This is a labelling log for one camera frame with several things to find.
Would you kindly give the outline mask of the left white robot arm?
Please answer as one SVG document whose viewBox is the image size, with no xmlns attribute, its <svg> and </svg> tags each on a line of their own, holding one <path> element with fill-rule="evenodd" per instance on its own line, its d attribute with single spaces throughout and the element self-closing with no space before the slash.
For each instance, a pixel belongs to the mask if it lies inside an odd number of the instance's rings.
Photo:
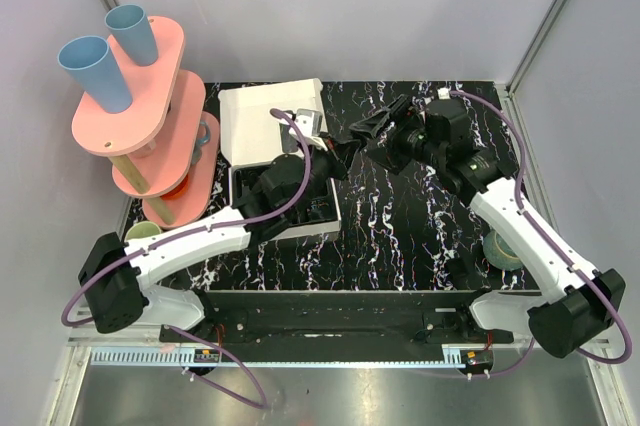
<svg viewBox="0 0 640 426">
<path fill-rule="evenodd" d="M 78 274 L 90 322 L 111 334 L 138 321 L 177 326 L 196 342 L 215 332 L 216 318 L 196 293 L 160 281 L 205 259 L 271 241 L 308 217 L 312 202 L 332 179 L 348 176 L 359 140 L 327 134 L 303 146 L 303 154 L 280 155 L 234 204 L 190 225 L 123 243 L 115 232 L 100 236 Z"/>
</svg>

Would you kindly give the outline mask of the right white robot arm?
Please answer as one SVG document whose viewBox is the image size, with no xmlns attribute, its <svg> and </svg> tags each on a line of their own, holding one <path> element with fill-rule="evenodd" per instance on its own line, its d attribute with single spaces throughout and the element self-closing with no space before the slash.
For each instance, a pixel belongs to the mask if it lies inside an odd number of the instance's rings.
<svg viewBox="0 0 640 426">
<path fill-rule="evenodd" d="M 621 323 L 626 288 L 614 269 L 600 272 L 571 248 L 521 192 L 522 174 L 475 146 L 464 92 L 418 112 L 407 96 L 350 125 L 367 156 L 398 174 L 410 162 L 431 166 L 445 190 L 482 218 L 531 274 L 537 296 L 482 291 L 454 317 L 454 330 L 476 342 L 489 330 L 532 337 L 564 358 Z"/>
</svg>

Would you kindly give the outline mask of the white clipper kit box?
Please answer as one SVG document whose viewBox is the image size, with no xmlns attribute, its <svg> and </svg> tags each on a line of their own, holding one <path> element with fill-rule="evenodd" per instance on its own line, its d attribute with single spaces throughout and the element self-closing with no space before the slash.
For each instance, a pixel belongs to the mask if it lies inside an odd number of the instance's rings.
<svg viewBox="0 0 640 426">
<path fill-rule="evenodd" d="M 271 114 L 277 109 L 294 120 L 298 109 L 323 114 L 321 136 L 327 132 L 321 99 L 322 83 L 307 79 L 222 90 L 221 152 L 229 162 L 229 202 L 244 213 L 262 216 L 284 205 L 303 180 L 305 158 L 289 123 Z M 309 184 L 304 195 L 280 216 L 287 228 L 272 238 L 337 238 L 341 213 L 332 178 Z"/>
</svg>

